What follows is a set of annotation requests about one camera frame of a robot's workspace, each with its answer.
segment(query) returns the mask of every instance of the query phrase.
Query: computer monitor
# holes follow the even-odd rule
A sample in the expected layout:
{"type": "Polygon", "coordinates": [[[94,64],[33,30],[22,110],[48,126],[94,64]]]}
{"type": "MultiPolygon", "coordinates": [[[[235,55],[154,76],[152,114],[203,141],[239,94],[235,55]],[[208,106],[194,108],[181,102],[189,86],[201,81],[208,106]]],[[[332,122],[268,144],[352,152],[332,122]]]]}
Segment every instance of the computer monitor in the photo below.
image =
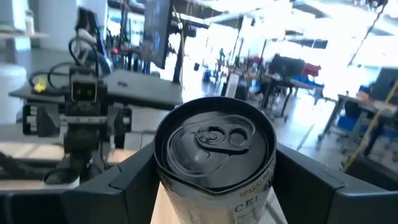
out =
{"type": "MultiPolygon", "coordinates": [[[[371,88],[369,97],[372,100],[385,101],[387,95],[391,91],[391,88],[394,86],[394,83],[396,82],[397,79],[398,79],[398,67],[397,68],[383,67],[380,70],[376,82],[371,88]]],[[[393,97],[390,100],[390,103],[393,105],[398,105],[398,92],[394,93],[393,97]]]]}
{"type": "Polygon", "coordinates": [[[296,75],[302,74],[304,65],[304,60],[282,57],[279,54],[275,54],[268,66],[268,69],[271,74],[278,73],[284,78],[292,78],[296,75]]]}
{"type": "Polygon", "coordinates": [[[172,19],[172,0],[147,0],[141,58],[165,68],[172,19]]]}

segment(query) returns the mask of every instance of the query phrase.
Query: pillar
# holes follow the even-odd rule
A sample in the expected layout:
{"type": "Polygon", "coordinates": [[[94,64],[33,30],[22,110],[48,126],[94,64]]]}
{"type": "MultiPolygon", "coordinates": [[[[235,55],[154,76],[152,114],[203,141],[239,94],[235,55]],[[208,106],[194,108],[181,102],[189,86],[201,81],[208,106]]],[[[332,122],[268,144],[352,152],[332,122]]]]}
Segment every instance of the pillar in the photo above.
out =
{"type": "Polygon", "coordinates": [[[43,49],[68,51],[69,40],[76,34],[77,5],[77,0],[39,0],[40,31],[49,35],[40,40],[43,49]]]}
{"type": "Polygon", "coordinates": [[[107,0],[77,0],[79,6],[85,7],[97,14],[98,25],[103,27],[104,39],[106,38],[106,26],[108,21],[107,0]]]}
{"type": "MultiPolygon", "coordinates": [[[[28,0],[1,0],[0,21],[14,26],[17,30],[26,30],[25,11],[28,9],[28,0]]],[[[2,47],[6,51],[7,63],[25,64],[30,57],[28,37],[8,39],[2,47]]]]}

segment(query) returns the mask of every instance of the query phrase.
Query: floor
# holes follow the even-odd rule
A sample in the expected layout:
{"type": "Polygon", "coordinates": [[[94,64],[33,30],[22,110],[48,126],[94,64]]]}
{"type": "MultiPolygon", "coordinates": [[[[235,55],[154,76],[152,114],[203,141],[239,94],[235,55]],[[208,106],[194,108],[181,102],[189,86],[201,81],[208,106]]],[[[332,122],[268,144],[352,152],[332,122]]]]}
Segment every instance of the floor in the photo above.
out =
{"type": "MultiPolygon", "coordinates": [[[[33,50],[27,65],[28,73],[49,68],[52,65],[64,61],[70,61],[66,53],[51,52],[48,50],[33,50]]],[[[7,93],[24,84],[26,77],[21,76],[0,76],[0,99],[6,107],[0,110],[0,141],[23,141],[23,142],[54,142],[56,139],[38,139],[36,137],[23,136],[21,127],[15,124],[16,113],[23,102],[16,98],[8,97],[7,93]]],[[[193,67],[186,66],[183,79],[183,99],[189,101],[194,98],[217,95],[220,92],[220,86],[214,83],[209,85],[199,85],[201,83],[201,73],[193,72],[193,67]]],[[[308,157],[323,162],[324,164],[338,169],[341,162],[346,160],[346,156],[340,153],[342,144],[336,141],[336,135],[327,136],[321,143],[318,142],[318,134],[322,132],[323,127],[334,107],[332,102],[319,101],[313,106],[313,98],[304,91],[300,91],[298,97],[292,99],[287,107],[290,116],[284,123],[282,120],[275,120],[274,127],[277,133],[277,140],[292,149],[305,154],[308,157]]],[[[149,108],[133,108],[134,131],[155,130],[160,121],[167,115],[168,111],[159,111],[149,108]]],[[[151,135],[141,135],[139,133],[129,133],[126,138],[125,148],[139,149],[152,140],[151,135]]],[[[398,165],[391,162],[390,152],[376,150],[371,156],[377,161],[383,161],[391,169],[398,170],[398,165]]]]}

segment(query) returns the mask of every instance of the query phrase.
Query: workbench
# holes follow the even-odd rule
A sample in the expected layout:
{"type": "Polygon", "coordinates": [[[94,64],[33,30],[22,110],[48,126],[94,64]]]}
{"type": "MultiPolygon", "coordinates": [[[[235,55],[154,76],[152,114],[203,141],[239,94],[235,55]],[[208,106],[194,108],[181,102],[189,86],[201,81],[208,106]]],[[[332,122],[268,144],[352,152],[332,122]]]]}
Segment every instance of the workbench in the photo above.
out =
{"type": "MultiPolygon", "coordinates": [[[[61,159],[63,157],[63,149],[60,146],[49,144],[0,142],[0,151],[16,158],[61,159]]],[[[109,154],[108,162],[121,162],[135,152],[136,150],[115,149],[109,154]]],[[[0,190],[40,189],[41,185],[40,181],[35,180],[0,180],[0,190]]],[[[287,223],[273,190],[271,190],[267,201],[269,203],[266,206],[267,212],[260,224],[287,223]]],[[[170,200],[161,184],[159,185],[151,224],[179,224],[170,200]]]]}
{"type": "Polygon", "coordinates": [[[43,34],[43,33],[39,33],[39,32],[35,32],[33,34],[29,34],[29,33],[23,33],[23,32],[0,32],[0,41],[6,41],[6,62],[9,64],[23,64],[23,63],[19,63],[18,59],[20,57],[24,57],[25,54],[24,53],[19,53],[19,51],[16,50],[15,46],[11,47],[13,45],[15,45],[15,43],[13,43],[15,38],[18,37],[28,37],[31,39],[43,39],[43,38],[47,38],[49,37],[47,34],[43,34]]]}
{"type": "MultiPolygon", "coordinates": [[[[65,67],[64,77],[53,76],[52,82],[56,87],[69,84],[68,68],[65,67]]],[[[158,110],[172,110],[182,104],[181,87],[152,75],[139,72],[116,70],[103,78],[108,85],[108,100],[110,102],[125,103],[127,105],[144,106],[158,110]]],[[[63,96],[46,96],[32,93],[32,88],[26,83],[17,90],[11,91],[9,96],[22,98],[28,102],[63,104],[63,96]]]]}

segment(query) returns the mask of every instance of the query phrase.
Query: gray table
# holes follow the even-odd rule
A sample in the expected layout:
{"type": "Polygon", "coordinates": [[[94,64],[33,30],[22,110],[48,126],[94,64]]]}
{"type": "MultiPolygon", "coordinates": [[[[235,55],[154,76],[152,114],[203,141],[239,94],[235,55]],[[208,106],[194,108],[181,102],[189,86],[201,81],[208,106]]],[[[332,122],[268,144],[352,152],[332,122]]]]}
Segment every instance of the gray table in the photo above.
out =
{"type": "Polygon", "coordinates": [[[328,120],[328,122],[326,123],[326,126],[325,126],[325,128],[323,129],[323,132],[322,132],[321,134],[318,135],[318,140],[319,140],[319,141],[322,141],[323,138],[325,137],[325,135],[329,133],[329,130],[330,130],[331,126],[332,126],[333,123],[335,122],[337,116],[340,114],[341,110],[342,110],[343,107],[344,107],[344,104],[345,104],[347,101],[352,101],[352,102],[356,102],[356,103],[361,103],[361,102],[362,102],[360,98],[357,98],[357,97],[355,97],[355,96],[349,96],[349,95],[342,95],[342,94],[339,94],[339,95],[338,95],[337,103],[336,103],[335,107],[333,108],[333,111],[332,111],[331,114],[330,114],[329,120],[328,120]]]}
{"type": "MultiPolygon", "coordinates": [[[[368,117],[368,114],[376,114],[379,112],[379,108],[375,107],[372,105],[372,103],[360,103],[359,108],[362,109],[362,112],[359,116],[359,118],[356,120],[354,128],[352,132],[350,132],[348,136],[348,143],[349,146],[345,147],[345,151],[353,148],[351,144],[356,145],[357,139],[359,139],[359,136],[361,134],[361,127],[364,124],[364,120],[368,117]]],[[[395,112],[391,110],[383,110],[380,113],[380,117],[386,118],[386,119],[394,119],[395,112]]]]}
{"type": "MultiPolygon", "coordinates": [[[[178,83],[162,80],[152,75],[117,70],[103,80],[108,85],[108,96],[111,101],[160,110],[172,110],[182,104],[181,87],[178,83]]],[[[53,83],[55,86],[67,85],[68,78],[54,76],[53,83]]],[[[9,96],[27,101],[64,103],[62,96],[32,94],[32,89],[28,84],[10,92],[9,96]]]]}

